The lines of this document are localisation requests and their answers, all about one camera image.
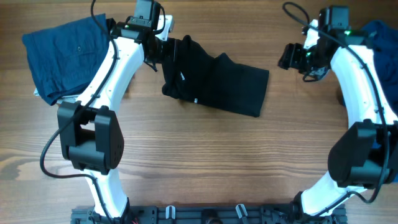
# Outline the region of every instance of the black motor joint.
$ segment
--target black motor joint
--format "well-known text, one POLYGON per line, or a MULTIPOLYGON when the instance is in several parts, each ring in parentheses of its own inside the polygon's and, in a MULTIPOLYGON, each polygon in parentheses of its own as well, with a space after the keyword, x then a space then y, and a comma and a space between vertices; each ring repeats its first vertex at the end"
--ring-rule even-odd
POLYGON ((109 22, 110 33, 113 38, 125 37, 134 39, 135 43, 142 44, 146 63, 162 63, 167 54, 171 54, 169 43, 156 37, 160 9, 162 6, 153 0, 137 0, 133 16, 124 22, 109 22))
MULTIPOLYGON (((398 122, 387 125, 387 130, 390 156, 384 184, 391 183, 398 173, 398 122)), ((356 122, 349 128, 332 147, 328 157, 328 170, 338 187, 377 187, 384 160, 384 138, 382 125, 370 119, 356 122)))
MULTIPOLYGON (((318 29, 347 45, 365 45, 371 48, 368 34, 362 30, 351 30, 349 9, 344 6, 330 6, 320 11, 318 29)), ((339 45, 319 35, 317 44, 305 49, 302 44, 287 44, 278 66, 285 70, 295 68, 304 75, 305 82, 321 80, 330 69, 330 62, 339 45)))

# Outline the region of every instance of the folded blue garment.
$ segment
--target folded blue garment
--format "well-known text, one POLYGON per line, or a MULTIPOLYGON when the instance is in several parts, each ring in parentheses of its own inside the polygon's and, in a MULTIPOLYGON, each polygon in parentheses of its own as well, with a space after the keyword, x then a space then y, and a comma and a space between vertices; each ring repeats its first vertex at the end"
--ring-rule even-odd
POLYGON ((374 66, 390 107, 398 114, 398 30, 382 21, 363 27, 374 44, 374 66))
MULTIPOLYGON (((96 16, 106 27, 105 14, 96 16)), ((22 36, 39 95, 53 105, 62 96, 81 93, 100 68, 109 40, 92 18, 22 36)))

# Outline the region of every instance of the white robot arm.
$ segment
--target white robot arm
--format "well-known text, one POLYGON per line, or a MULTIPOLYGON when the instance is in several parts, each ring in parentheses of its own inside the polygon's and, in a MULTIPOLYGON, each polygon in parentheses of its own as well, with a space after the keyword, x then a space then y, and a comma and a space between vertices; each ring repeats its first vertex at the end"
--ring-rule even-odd
MULTIPOLYGON (((173 16, 166 15, 165 18, 166 22, 163 32, 156 35, 156 37, 161 41, 167 41, 169 32, 172 32, 174 26, 173 16)), ((164 24, 163 20, 163 17, 159 17, 158 30, 162 28, 164 24)), ((109 110, 114 111, 117 114, 123 94, 126 92, 126 89, 130 84, 130 80, 135 72, 144 63, 145 56, 142 44, 135 43, 134 39, 118 37, 114 41, 119 50, 118 62, 105 86, 102 88, 99 97, 92 102, 90 108, 100 109, 102 106, 107 106, 109 110)), ((81 105, 85 105, 91 99, 93 93, 97 90, 102 80, 104 80, 104 77, 112 64, 113 55, 113 46, 109 43, 108 53, 93 81, 77 98, 77 101, 80 101, 81 105)), ((127 196, 123 192, 123 188, 121 186, 118 168, 111 169, 106 175, 101 174, 99 171, 90 169, 85 169, 81 172, 97 178, 104 203, 106 204, 111 218, 121 217, 127 205, 127 196)), ((86 179, 95 200, 95 212, 102 217, 105 217, 95 186, 91 179, 86 179)))
MULTIPOLYGON (((300 19, 291 15, 286 10, 286 5, 296 6, 307 15, 300 6, 292 2, 285 3, 285 12, 296 21, 300 22, 300 19)), ((305 82, 308 82, 307 77, 312 77, 313 82, 319 81, 330 69, 333 70, 340 83, 348 114, 349 130, 329 154, 329 171, 313 187, 299 192, 292 202, 292 206, 295 207, 291 211, 295 213, 294 220, 330 216, 335 208, 354 194, 359 195, 367 189, 375 188, 378 192, 379 181, 383 184, 390 183, 396 176, 397 167, 391 165, 393 162, 388 161, 387 157, 389 165, 386 164, 384 173, 383 160, 380 158, 385 158, 386 154, 383 140, 395 139, 397 136, 390 134, 386 137, 381 129, 388 126, 388 131, 393 133, 398 119, 391 110, 377 77, 373 49, 370 48, 368 36, 364 32, 349 28, 348 15, 347 7, 331 6, 322 9, 320 20, 310 23, 315 29, 306 27, 302 32, 307 35, 304 46, 289 44, 279 61, 281 68, 298 69, 304 74, 305 82), (325 34, 352 49, 368 67, 369 74, 352 52, 336 44, 336 41, 325 34), (378 99, 382 111, 379 111, 378 99)))

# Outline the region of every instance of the wire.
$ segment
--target wire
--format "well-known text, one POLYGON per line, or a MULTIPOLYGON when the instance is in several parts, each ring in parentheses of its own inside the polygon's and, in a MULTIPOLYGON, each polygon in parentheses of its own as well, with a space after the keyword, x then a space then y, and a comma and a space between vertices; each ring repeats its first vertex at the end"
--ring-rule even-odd
POLYGON ((151 65, 150 63, 148 63, 148 62, 144 62, 146 65, 148 65, 151 69, 153 69, 155 72, 157 72, 157 68, 156 68, 156 66, 155 65, 151 65))
POLYGON ((124 23, 128 23, 131 19, 131 16, 127 16, 126 20, 124 21, 124 23))
POLYGON ((163 30, 164 30, 164 27, 166 26, 166 13, 164 12, 163 6, 160 6, 160 8, 161 8, 161 10, 163 12, 163 27, 160 30, 155 30, 154 31, 155 35, 161 34, 163 32, 163 30))
POLYGON ((84 112, 84 110, 86 110, 89 105, 92 104, 92 102, 94 102, 94 100, 98 97, 100 91, 102 90, 102 88, 104 87, 104 85, 106 84, 106 81, 108 80, 109 76, 112 74, 113 68, 115 67, 117 58, 118 58, 118 50, 116 48, 116 44, 114 42, 114 40, 111 38, 111 36, 108 34, 108 32, 105 30, 105 28, 96 20, 95 16, 94 16, 94 4, 95 4, 96 0, 93 0, 93 2, 91 3, 91 8, 90 8, 90 12, 91 12, 91 18, 94 20, 95 24, 101 29, 102 33, 104 35, 107 36, 107 38, 111 41, 112 46, 113 46, 113 50, 114 50, 114 55, 113 55, 113 61, 111 64, 111 67, 109 68, 106 76, 104 77, 104 80, 99 84, 98 89, 95 91, 95 93, 93 94, 93 96, 91 97, 91 99, 86 103, 86 105, 84 105, 80 110, 78 110, 68 121, 67 123, 62 126, 61 128, 59 128, 58 130, 56 130, 54 132, 54 134, 51 136, 51 138, 49 139, 49 141, 47 142, 47 144, 44 146, 42 154, 40 156, 40 168, 42 169, 42 172, 49 176, 49 177, 53 177, 56 179, 68 179, 68 178, 75 178, 75 177, 86 177, 89 178, 93 181, 93 184, 95 186, 95 190, 96 193, 98 195, 98 199, 99 202, 101 204, 102 209, 104 210, 104 213, 106 215, 106 218, 109 220, 110 223, 114 223, 111 216, 109 215, 108 210, 106 209, 106 205, 104 203, 104 200, 102 198, 101 192, 100 192, 100 187, 96 181, 96 178, 88 175, 88 174, 72 174, 72 175, 57 175, 57 174, 52 174, 50 173, 44 166, 44 159, 45 159, 45 155, 48 151, 48 149, 50 148, 51 144, 54 142, 55 138, 63 131, 65 130, 65 128, 67 128, 67 126, 72 123, 74 120, 78 119, 81 114, 84 112))
POLYGON ((92 221, 93 224, 96 224, 94 217, 89 217, 88 219, 89 219, 90 221, 92 221))
MULTIPOLYGON (((357 192, 348 192, 345 196, 343 196, 342 198, 340 198, 337 202, 340 201, 340 203, 341 203, 343 200, 347 199, 350 195, 356 195, 356 196, 358 196, 364 203, 372 203, 373 201, 375 201, 377 195, 379 194, 379 192, 380 192, 380 190, 381 190, 381 186, 382 186, 383 183, 384 183, 384 176, 385 176, 385 173, 386 173, 386 169, 387 169, 387 165, 388 165, 388 161, 389 161, 389 156, 390 156, 390 145, 389 145, 389 136, 388 136, 388 130, 387 130, 387 123, 386 123, 386 119, 385 119, 385 117, 384 117, 384 108, 382 107, 382 104, 381 104, 381 100, 380 100, 379 92, 378 92, 378 90, 377 90, 376 82, 374 81, 374 79, 373 79, 373 77, 372 77, 372 75, 371 75, 371 72, 369 71, 368 66, 363 62, 363 60, 361 59, 361 57, 360 57, 353 49, 351 49, 348 45, 346 45, 346 44, 343 43, 342 41, 340 41, 340 40, 334 38, 333 36, 331 36, 331 35, 329 35, 329 34, 323 32, 323 31, 317 29, 317 28, 314 27, 314 26, 311 26, 311 25, 309 24, 309 22, 305 22, 305 21, 299 19, 297 16, 293 15, 292 13, 290 13, 290 12, 286 9, 286 6, 288 6, 288 5, 295 6, 296 8, 300 9, 300 10, 306 15, 306 17, 308 16, 308 14, 307 14, 307 12, 305 12, 305 10, 304 10, 301 6, 299 6, 298 4, 296 4, 296 3, 294 3, 294 2, 285 2, 285 3, 283 4, 283 6, 282 6, 282 9, 284 10, 284 12, 285 12, 289 17, 291 17, 291 18, 294 19, 295 21, 297 21, 297 22, 303 24, 304 26, 309 27, 309 28, 311 28, 311 29, 317 31, 317 32, 318 32, 319 34, 321 34, 322 36, 324 36, 324 37, 326 37, 326 38, 328 38, 328 39, 330 39, 330 40, 336 42, 336 43, 339 44, 340 46, 346 48, 347 51, 348 51, 349 53, 351 53, 351 54, 358 60, 358 62, 361 64, 362 68, 365 69, 366 74, 367 74, 368 77, 369 77, 369 80, 370 80, 371 85, 372 85, 372 88, 373 88, 374 96, 375 96, 375 99, 376 99, 376 103, 377 103, 377 110, 378 110, 378 113, 379 113, 379 116, 380 116, 380 120, 381 120, 381 123, 382 123, 382 128, 383 128, 383 135, 384 135, 384 143, 383 143, 383 145, 384 145, 384 153, 385 153, 385 155, 384 155, 384 161, 383 161, 383 166, 382 166, 382 169, 381 169, 381 172, 380 172, 378 184, 377 184, 376 188, 374 189, 374 192, 373 192, 373 194, 372 194, 372 196, 371 196, 371 198, 370 198, 369 200, 365 199, 361 194, 359 194, 359 193, 357 193, 357 192)), ((325 212, 329 211, 331 208, 330 208, 330 207, 325 208, 324 210, 322 210, 321 212, 319 212, 319 213, 316 214, 315 216, 316 216, 316 217, 319 217, 320 215, 322 215, 322 214, 324 214, 325 212)))

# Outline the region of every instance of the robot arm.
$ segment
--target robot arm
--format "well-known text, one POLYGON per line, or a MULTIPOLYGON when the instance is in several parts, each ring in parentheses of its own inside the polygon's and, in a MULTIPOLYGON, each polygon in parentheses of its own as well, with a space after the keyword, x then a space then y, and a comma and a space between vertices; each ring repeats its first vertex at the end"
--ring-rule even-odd
MULTIPOLYGON (((373 50, 368 36, 362 31, 351 30, 348 25, 347 7, 331 6, 320 11, 320 20, 310 25, 344 42, 353 49, 368 66, 376 84, 384 117, 390 132, 390 142, 395 143, 398 119, 392 112, 379 83, 374 68, 373 50)), ((310 189, 296 195, 292 220, 306 220, 309 217, 325 217, 332 214, 339 204, 348 200, 352 194, 374 189, 382 172, 381 158, 384 158, 382 122, 376 103, 376 96, 368 74, 347 49, 336 45, 330 39, 313 29, 304 29, 307 35, 304 46, 288 44, 279 61, 284 69, 296 68, 304 74, 305 82, 321 80, 332 69, 340 83, 347 113, 347 133, 333 146, 328 158, 328 172, 310 189)), ((391 146, 392 155, 397 152, 391 146)), ((391 156, 385 184, 392 182, 397 167, 392 165, 391 156)))
MULTIPOLYGON (((101 192, 110 218, 119 223, 131 223, 132 215, 126 194, 123 192, 117 168, 123 155, 124 140, 116 114, 123 95, 135 72, 144 63, 161 62, 167 48, 167 37, 174 27, 173 17, 160 16, 162 6, 153 0, 138 0, 134 16, 126 22, 114 24, 111 36, 118 49, 116 65, 88 109, 78 121, 60 134, 62 154, 71 160, 82 174, 93 176, 101 192), (82 125, 95 124, 95 131, 82 125)), ((108 53, 94 79, 76 99, 76 103, 63 102, 58 109, 58 124, 63 126, 82 106, 91 100, 111 67, 114 48, 109 44, 108 53)), ((95 207, 95 222, 107 223, 98 193, 92 180, 86 178, 95 207)))

